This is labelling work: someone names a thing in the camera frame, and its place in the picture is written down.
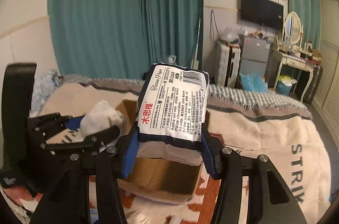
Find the white sock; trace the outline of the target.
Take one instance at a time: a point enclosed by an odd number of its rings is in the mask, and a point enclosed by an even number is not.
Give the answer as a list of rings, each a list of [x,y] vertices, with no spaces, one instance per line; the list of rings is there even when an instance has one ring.
[[[105,100],[95,104],[80,122],[79,132],[83,138],[110,127],[118,127],[120,133],[125,132],[126,118],[124,115],[109,105]]]

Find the white tissue paper pack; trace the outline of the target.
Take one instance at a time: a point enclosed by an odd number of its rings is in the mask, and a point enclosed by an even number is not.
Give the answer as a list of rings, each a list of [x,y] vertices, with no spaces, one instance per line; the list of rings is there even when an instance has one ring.
[[[138,97],[139,142],[200,151],[209,82],[204,71],[153,64]]]

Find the blue plaid cloth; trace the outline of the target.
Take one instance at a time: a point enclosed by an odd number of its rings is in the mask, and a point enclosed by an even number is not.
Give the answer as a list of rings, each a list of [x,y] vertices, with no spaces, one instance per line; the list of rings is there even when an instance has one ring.
[[[49,70],[37,77],[33,85],[30,114],[39,113],[52,93],[62,83],[63,76],[56,69]]]

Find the cream blanket with red characters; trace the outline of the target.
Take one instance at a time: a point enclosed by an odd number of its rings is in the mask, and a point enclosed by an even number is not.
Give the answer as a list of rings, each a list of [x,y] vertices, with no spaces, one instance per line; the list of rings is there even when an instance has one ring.
[[[105,100],[116,107],[135,101],[143,82],[132,79],[65,81],[47,99],[42,114],[83,115]],[[207,108],[209,132],[242,156],[265,154],[280,172],[308,223],[317,223],[330,207],[330,159],[309,110],[299,101],[278,94],[254,93],[211,85]],[[209,223],[220,183],[202,170],[192,198],[182,205],[145,199],[120,182],[127,213],[164,223],[177,216],[182,223]]]

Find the brown cardboard box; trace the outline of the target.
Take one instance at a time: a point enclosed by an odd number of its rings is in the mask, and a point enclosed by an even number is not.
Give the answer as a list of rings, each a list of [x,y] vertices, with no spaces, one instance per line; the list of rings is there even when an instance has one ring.
[[[155,202],[178,205],[192,199],[203,165],[189,166],[164,159],[136,158],[132,172],[118,185]]]

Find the blue plastic bag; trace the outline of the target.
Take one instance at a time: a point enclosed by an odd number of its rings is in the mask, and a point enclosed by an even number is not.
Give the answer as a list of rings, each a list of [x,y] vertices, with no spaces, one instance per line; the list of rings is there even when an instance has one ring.
[[[264,78],[259,73],[241,74],[240,73],[241,87],[245,91],[252,91],[258,93],[268,93],[268,85]]]

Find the teal laundry basket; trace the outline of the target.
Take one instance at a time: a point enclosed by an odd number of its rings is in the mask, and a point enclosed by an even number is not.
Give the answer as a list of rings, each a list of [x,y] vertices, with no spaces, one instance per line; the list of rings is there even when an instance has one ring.
[[[278,83],[276,85],[276,92],[280,95],[288,95],[292,86],[292,78],[287,75],[281,75],[279,76]]]

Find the white suitcase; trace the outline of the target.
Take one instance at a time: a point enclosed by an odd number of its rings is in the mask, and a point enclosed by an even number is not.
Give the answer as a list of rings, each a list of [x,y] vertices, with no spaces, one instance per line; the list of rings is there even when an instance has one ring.
[[[240,65],[241,49],[237,45],[219,43],[215,56],[215,83],[219,86],[234,88]]]

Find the cream louvered wardrobe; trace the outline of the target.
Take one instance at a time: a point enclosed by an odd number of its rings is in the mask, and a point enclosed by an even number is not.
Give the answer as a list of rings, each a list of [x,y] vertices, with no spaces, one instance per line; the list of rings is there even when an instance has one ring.
[[[338,0],[320,0],[320,3],[319,52],[323,73],[314,99],[338,131]]]

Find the grey mini fridge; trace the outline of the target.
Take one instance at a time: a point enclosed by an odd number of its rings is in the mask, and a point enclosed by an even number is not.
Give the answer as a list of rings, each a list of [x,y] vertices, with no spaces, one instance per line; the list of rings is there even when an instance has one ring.
[[[271,42],[252,36],[241,35],[241,59],[239,73],[264,74],[267,67]]]

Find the white dressing table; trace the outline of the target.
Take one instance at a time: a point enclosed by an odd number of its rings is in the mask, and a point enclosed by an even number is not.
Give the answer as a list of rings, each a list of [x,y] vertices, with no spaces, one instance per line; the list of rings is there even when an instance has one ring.
[[[276,86],[277,86],[278,80],[279,80],[279,76],[280,76],[282,67],[284,65],[299,70],[297,82],[299,82],[299,79],[300,79],[300,76],[301,76],[301,71],[309,73],[308,82],[307,82],[306,86],[304,87],[303,93],[302,93],[301,98],[300,98],[300,102],[303,103],[303,99],[304,99],[304,96],[306,94],[306,91],[308,90],[308,88],[309,88],[309,86],[312,82],[312,79],[313,79],[314,66],[315,65],[310,63],[310,62],[305,61],[302,58],[293,57],[293,56],[284,54],[281,51],[278,51],[276,49],[273,49],[273,56],[276,60],[279,61],[279,68],[278,68],[276,78],[275,78],[274,90],[276,89]]]

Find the large teal curtain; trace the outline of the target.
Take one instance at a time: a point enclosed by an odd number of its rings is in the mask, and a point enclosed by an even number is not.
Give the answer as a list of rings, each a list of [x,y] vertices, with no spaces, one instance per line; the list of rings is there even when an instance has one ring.
[[[48,0],[59,70],[140,79],[151,64],[202,66],[203,0]]]

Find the clear plastic bag on suitcase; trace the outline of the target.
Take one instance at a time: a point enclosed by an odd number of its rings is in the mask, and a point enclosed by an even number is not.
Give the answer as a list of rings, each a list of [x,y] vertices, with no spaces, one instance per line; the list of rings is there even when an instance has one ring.
[[[241,34],[241,28],[238,26],[225,27],[220,40],[224,43],[236,44],[239,42],[239,35]]]

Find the white oval vanity mirror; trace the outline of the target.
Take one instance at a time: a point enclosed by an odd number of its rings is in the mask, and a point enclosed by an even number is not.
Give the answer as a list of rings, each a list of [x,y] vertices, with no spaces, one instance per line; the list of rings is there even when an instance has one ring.
[[[290,12],[284,21],[283,26],[284,44],[293,46],[300,42],[303,36],[303,25],[295,11]]]

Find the black wall television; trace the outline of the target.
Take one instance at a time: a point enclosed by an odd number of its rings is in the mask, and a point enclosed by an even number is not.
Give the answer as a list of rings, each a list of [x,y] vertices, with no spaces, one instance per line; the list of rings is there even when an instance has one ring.
[[[270,0],[241,0],[240,17],[243,21],[281,31],[284,7]]]

